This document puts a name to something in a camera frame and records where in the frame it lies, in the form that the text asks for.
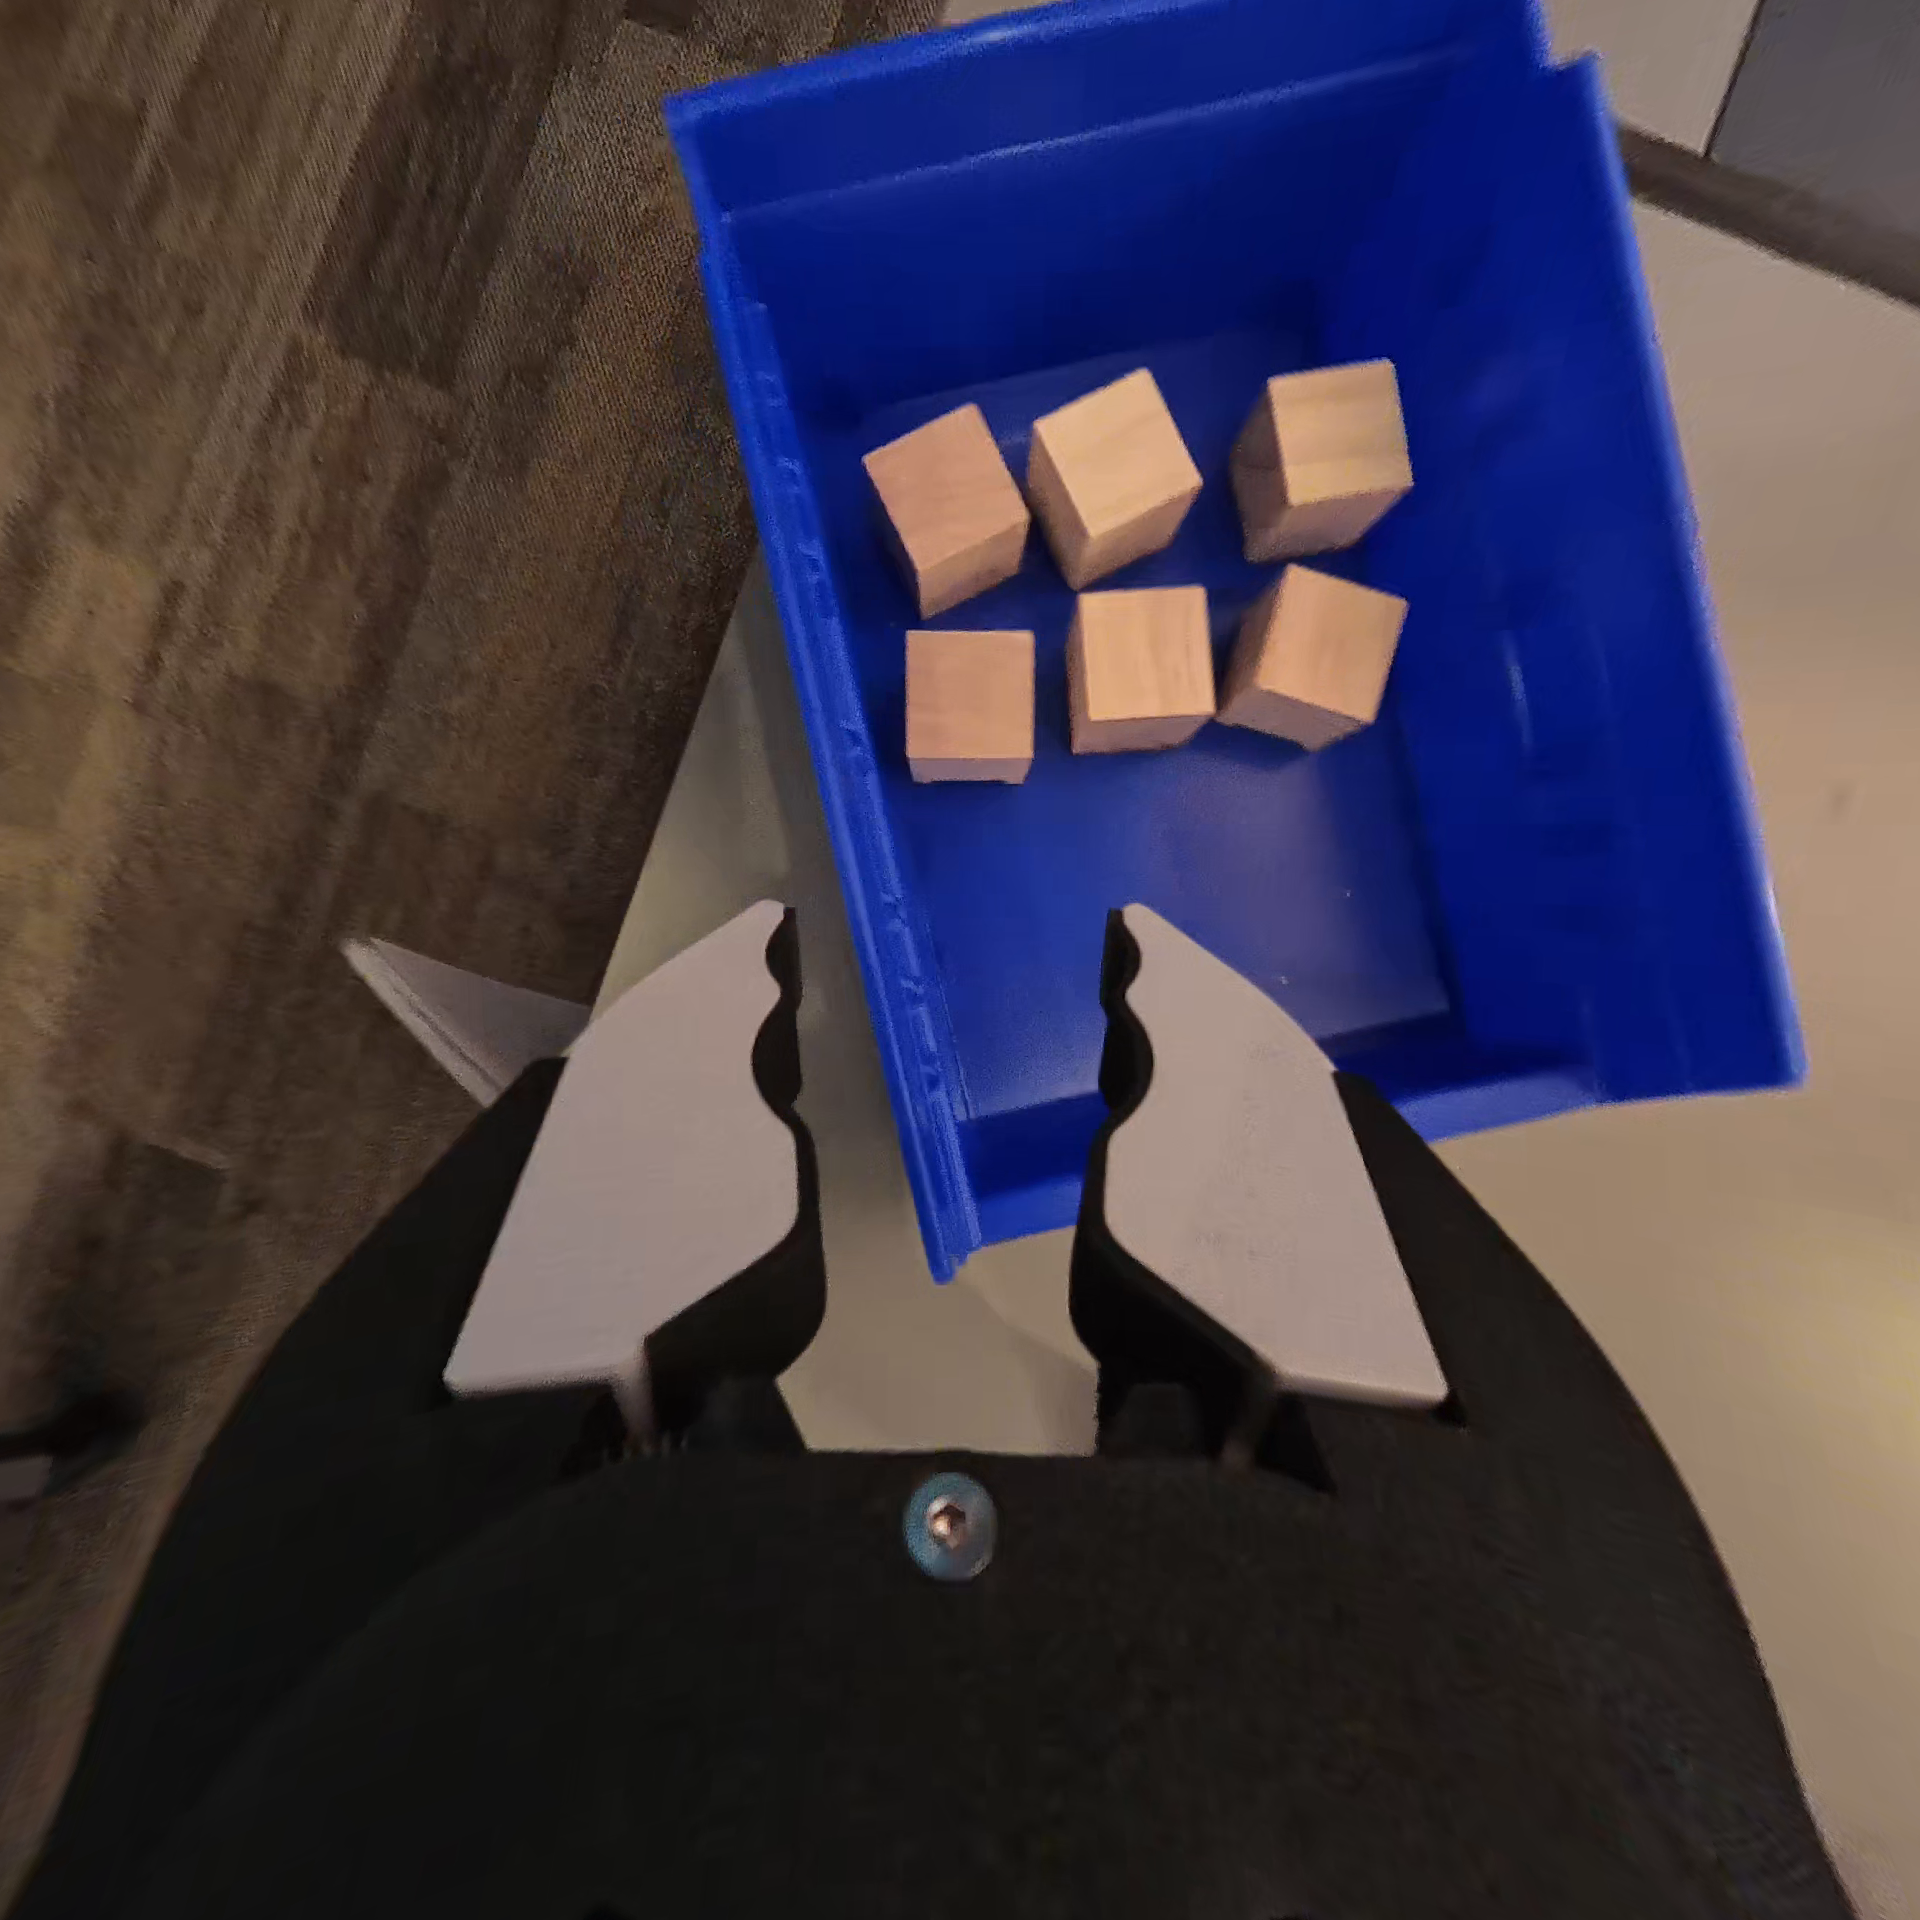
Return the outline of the black table divider strip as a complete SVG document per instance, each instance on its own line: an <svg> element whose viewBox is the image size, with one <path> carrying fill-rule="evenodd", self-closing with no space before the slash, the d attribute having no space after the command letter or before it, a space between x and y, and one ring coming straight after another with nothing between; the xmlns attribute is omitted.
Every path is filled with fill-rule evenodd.
<svg viewBox="0 0 1920 1920"><path fill-rule="evenodd" d="M1634 200L1818 277L1917 309L1913 235L1618 123Z"/></svg>

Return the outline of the group of wooden cubes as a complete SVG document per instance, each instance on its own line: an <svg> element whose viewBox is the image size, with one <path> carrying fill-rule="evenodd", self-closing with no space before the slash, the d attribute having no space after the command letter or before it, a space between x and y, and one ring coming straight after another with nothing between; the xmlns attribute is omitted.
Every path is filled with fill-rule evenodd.
<svg viewBox="0 0 1920 1920"><path fill-rule="evenodd" d="M1399 594L1309 564L1343 554L1414 490L1387 359L1266 380L1227 483L1247 564L1274 576L1223 675L1205 588L1110 588L1171 546L1204 481L1145 369L1035 420L1017 483L984 412L949 409L859 466L922 621L1008 584L1040 535L1071 591L1067 751L1161 755L1221 725L1322 753L1379 718L1406 629Z"/></svg>

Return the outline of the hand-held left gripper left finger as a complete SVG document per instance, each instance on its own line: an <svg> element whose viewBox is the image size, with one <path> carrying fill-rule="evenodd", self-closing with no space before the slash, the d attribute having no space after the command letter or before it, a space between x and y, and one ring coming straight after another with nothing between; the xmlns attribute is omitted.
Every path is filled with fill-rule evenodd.
<svg viewBox="0 0 1920 1920"><path fill-rule="evenodd" d="M757 900L574 1042L443 1363L462 1402L611 1396L633 1445L802 1445L821 1330L795 912Z"/></svg>

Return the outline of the blue plastic bin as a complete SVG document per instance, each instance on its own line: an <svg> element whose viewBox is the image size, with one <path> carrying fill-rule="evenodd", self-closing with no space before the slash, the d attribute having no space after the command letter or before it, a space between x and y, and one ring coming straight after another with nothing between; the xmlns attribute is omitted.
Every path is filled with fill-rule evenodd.
<svg viewBox="0 0 1920 1920"><path fill-rule="evenodd" d="M1602 64L1535 5L1058 5L670 97L718 366L923 1257L1067 1228L1108 912L1275 998L1425 1140L1807 1071ZM1235 434L1396 366L1406 599L1375 725L1067 745L1033 537L949 626L1035 638L1025 780L920 782L911 591L861 459L1150 373L1204 488L1117 588L1270 580Z"/></svg>

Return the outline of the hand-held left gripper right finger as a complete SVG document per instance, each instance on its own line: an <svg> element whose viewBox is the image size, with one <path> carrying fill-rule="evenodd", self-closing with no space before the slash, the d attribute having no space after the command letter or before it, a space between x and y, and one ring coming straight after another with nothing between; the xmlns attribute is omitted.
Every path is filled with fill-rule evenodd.
<svg viewBox="0 0 1920 1920"><path fill-rule="evenodd" d="M1272 1461L1307 1401L1427 1418L1450 1396L1329 1057L1158 912L1108 917L1105 1114L1067 1317L1095 1453Z"/></svg>

